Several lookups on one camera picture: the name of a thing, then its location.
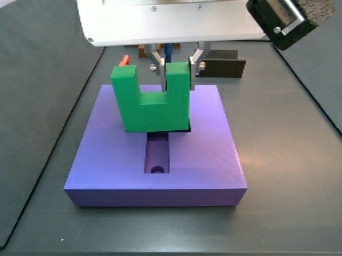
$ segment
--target green u-shaped block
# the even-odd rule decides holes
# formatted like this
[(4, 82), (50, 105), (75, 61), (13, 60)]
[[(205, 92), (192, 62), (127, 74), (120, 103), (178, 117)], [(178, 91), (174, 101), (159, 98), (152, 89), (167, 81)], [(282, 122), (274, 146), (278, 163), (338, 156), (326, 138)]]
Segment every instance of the green u-shaped block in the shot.
[(166, 64), (166, 92), (140, 92), (135, 65), (114, 67), (111, 81), (126, 132), (188, 129), (187, 62)]

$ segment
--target purple base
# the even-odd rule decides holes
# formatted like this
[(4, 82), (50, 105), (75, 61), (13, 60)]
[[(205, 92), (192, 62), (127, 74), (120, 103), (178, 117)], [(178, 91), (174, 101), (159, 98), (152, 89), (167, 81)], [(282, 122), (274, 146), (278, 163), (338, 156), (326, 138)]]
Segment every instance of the purple base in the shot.
[(144, 133), (126, 133), (103, 85), (64, 190), (78, 206), (237, 205), (247, 190), (217, 86), (191, 91), (191, 132), (170, 133), (170, 173), (144, 173)]

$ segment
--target table surface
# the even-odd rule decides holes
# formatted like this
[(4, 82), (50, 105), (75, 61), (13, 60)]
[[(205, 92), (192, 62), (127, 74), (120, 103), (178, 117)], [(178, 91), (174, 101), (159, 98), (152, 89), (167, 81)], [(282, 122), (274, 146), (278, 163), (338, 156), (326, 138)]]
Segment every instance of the table surface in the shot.
[[(184, 61), (195, 44), (182, 44)], [(148, 60), (107, 48), (60, 136), (4, 255), (54, 253), (342, 253), (342, 143), (315, 101), (267, 42), (222, 42), (247, 60), (242, 79), (217, 84), (249, 191), (237, 207), (78, 208), (63, 186), (102, 84), (127, 52), (140, 83)]]

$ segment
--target black object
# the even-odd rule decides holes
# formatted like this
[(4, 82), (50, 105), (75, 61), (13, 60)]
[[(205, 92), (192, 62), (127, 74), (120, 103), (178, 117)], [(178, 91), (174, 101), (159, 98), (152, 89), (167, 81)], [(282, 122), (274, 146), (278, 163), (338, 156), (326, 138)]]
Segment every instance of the black object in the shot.
[(281, 50), (321, 26), (335, 12), (330, 0), (249, 0), (247, 9)]
[(199, 72), (198, 77), (242, 77), (246, 60), (238, 59), (237, 50), (211, 50), (203, 61), (206, 69)]

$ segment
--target metal bracket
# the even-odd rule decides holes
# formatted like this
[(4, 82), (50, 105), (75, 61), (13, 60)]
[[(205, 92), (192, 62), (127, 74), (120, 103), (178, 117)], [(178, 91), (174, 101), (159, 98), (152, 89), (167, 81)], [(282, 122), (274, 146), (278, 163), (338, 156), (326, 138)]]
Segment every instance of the metal bracket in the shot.
[(199, 74), (199, 71), (206, 68), (206, 64), (203, 63), (203, 60), (210, 52), (211, 42), (198, 42), (198, 49), (194, 53), (194, 56), (188, 58), (188, 64), (190, 64), (190, 89), (195, 90), (195, 84), (194, 84), (194, 78)]
[(298, 8), (295, 7), (294, 3), (291, 2), (291, 0), (283, 0), (283, 4), (287, 6), (289, 10), (293, 12), (297, 18), (286, 28), (274, 28), (275, 34), (282, 32), (282, 34), (286, 36), (305, 22), (305, 17), (299, 12)]
[(158, 45), (147, 44), (144, 46), (144, 53), (152, 61), (151, 71), (155, 71), (156, 75), (160, 76), (162, 91), (166, 91), (166, 61), (158, 53)]

